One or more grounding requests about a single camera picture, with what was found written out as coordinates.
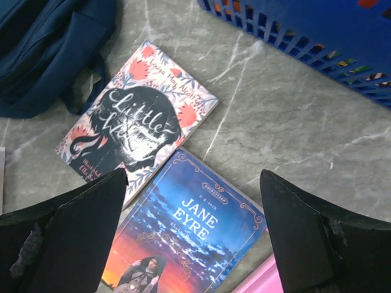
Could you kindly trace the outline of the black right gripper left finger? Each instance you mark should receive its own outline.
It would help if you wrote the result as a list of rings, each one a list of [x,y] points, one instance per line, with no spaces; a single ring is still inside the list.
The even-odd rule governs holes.
[[[1,216],[1,292],[96,292],[128,183],[122,168]]]

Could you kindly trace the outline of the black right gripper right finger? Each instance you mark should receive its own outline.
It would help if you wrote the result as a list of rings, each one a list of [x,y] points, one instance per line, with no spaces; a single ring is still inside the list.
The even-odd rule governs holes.
[[[390,292],[390,223],[264,169],[260,192],[284,292]]]

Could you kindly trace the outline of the navy blue student backpack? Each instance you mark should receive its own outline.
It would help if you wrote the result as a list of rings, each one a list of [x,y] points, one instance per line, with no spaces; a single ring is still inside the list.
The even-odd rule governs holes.
[[[108,83],[100,50],[116,29],[116,1],[1,1],[1,116],[32,118],[61,99],[83,114]],[[79,105],[83,69],[99,75]]]

